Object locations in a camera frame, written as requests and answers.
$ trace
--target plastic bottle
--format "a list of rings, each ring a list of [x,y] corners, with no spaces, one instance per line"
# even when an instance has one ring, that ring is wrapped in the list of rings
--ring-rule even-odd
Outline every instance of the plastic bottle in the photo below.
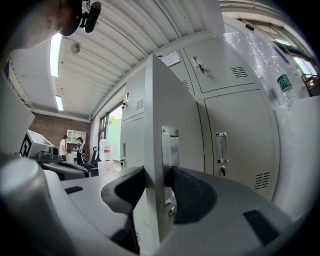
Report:
[[[275,65],[274,61],[271,60],[268,63],[269,68],[273,72],[273,74],[276,77],[276,81],[286,98],[287,102],[291,104],[294,100],[298,99],[298,96],[296,95],[295,89],[292,86],[289,77],[287,74],[282,70],[282,68],[279,65]]]
[[[102,138],[99,143],[99,158],[102,162],[111,162],[111,141]]]

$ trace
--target brick wall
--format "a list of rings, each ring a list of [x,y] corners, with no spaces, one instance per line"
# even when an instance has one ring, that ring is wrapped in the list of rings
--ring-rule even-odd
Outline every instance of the brick wall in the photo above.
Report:
[[[71,119],[65,119],[56,116],[34,114],[34,120],[29,128],[29,130],[41,134],[48,141],[50,141],[56,147],[59,147],[60,141],[63,139],[64,135],[67,134],[67,130],[76,130],[80,132],[86,132],[85,135],[85,145],[87,156],[90,157],[91,147],[90,147],[90,130],[91,124],[87,122],[75,121]],[[76,147],[76,144],[67,145],[67,152]]]

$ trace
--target black chair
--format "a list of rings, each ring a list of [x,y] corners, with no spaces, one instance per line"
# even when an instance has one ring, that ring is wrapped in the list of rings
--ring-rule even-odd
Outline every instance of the black chair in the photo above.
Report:
[[[98,148],[95,146],[95,147],[93,147],[92,150],[93,150],[93,154],[92,154],[90,163],[87,160],[87,155],[83,154],[82,155],[82,164],[81,164],[81,166],[86,168],[89,171],[91,177],[94,177],[94,176],[98,176],[99,175],[98,162],[99,162],[100,159],[99,159],[99,153],[98,153],[98,156],[97,156],[97,159],[96,159],[96,154],[97,154]]]

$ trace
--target plastic sheet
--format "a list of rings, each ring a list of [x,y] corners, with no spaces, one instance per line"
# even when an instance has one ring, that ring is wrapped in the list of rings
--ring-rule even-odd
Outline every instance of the plastic sheet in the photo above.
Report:
[[[223,35],[226,42],[247,61],[260,79],[273,108],[287,102],[277,82],[282,74],[287,74],[298,98],[309,97],[294,66],[273,42],[266,42],[252,33],[234,32]]]

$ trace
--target green label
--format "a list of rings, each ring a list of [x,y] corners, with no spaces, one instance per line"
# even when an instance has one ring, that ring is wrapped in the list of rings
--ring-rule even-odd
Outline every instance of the green label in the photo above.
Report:
[[[283,93],[292,87],[292,84],[286,74],[279,76],[276,81],[278,82]]]

